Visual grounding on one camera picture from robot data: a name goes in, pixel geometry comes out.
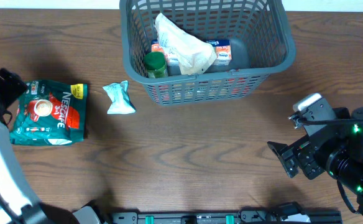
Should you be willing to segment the light green snack packet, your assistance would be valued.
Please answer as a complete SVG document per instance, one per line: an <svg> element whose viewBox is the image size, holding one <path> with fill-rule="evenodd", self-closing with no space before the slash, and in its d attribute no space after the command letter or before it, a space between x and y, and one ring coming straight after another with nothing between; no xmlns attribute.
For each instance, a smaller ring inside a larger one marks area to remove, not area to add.
<svg viewBox="0 0 363 224"><path fill-rule="evenodd" d="M107 114L131 114L136 112L127 92L128 87L129 82L127 80L103 86L103 90L111 100Z"/></svg>

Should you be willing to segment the green lid jar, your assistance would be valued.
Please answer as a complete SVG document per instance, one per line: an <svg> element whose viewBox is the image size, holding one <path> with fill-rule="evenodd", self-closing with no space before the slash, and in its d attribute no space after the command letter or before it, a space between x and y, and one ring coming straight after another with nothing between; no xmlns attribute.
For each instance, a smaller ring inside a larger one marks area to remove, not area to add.
<svg viewBox="0 0 363 224"><path fill-rule="evenodd" d="M144 57L144 65L149 78L168 77L167 62L161 52L150 52Z"/></svg>

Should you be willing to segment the orange tissue multipack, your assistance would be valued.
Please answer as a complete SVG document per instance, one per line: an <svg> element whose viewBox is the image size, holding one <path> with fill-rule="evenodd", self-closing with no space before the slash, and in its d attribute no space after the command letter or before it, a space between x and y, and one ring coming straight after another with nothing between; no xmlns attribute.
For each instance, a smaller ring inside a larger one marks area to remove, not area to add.
<svg viewBox="0 0 363 224"><path fill-rule="evenodd" d="M229 40L206 40L213 46L216 53L216 59L213 62L215 66L227 66L232 60L231 43ZM157 39L151 41L151 50L153 52L162 52L165 56L168 66L178 66L178 59L175 53L165 53L163 48L159 45Z"/></svg>

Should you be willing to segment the green Nescafe coffee bag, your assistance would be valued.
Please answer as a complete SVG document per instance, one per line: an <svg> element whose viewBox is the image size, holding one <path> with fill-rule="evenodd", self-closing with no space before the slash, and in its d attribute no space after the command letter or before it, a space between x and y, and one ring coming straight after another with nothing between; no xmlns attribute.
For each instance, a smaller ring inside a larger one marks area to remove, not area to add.
<svg viewBox="0 0 363 224"><path fill-rule="evenodd" d="M85 136L87 84L32 80L19 98L10 142L24 146L66 146Z"/></svg>

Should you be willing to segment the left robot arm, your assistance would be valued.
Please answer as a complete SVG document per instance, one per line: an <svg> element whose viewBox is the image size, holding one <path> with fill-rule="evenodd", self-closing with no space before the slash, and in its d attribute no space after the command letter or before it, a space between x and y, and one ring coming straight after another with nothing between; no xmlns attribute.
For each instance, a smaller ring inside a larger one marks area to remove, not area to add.
<svg viewBox="0 0 363 224"><path fill-rule="evenodd" d="M6 223L78 223L74 213L47 205L38 198L12 149L4 115L26 89L17 74L0 69L0 216Z"/></svg>

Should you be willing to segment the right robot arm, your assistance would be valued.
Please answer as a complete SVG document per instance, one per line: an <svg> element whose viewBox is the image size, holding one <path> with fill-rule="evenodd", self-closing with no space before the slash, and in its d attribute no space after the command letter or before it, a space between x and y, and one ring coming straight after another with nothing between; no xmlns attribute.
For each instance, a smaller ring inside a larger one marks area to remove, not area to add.
<svg viewBox="0 0 363 224"><path fill-rule="evenodd" d="M287 176L302 172L313 180L327 173L336 180L348 209L363 216L363 107L297 111L290 117L306 135L288 145L269 141Z"/></svg>

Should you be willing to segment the beige brown snack bag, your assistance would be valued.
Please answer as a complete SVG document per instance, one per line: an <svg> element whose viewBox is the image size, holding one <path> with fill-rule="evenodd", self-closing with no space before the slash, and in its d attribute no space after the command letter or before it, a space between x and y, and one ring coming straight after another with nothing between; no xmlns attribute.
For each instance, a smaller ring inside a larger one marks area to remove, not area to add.
<svg viewBox="0 0 363 224"><path fill-rule="evenodd" d="M182 75L204 73L216 60L214 47L177 27L162 13L155 18L157 40L165 53L174 53Z"/></svg>

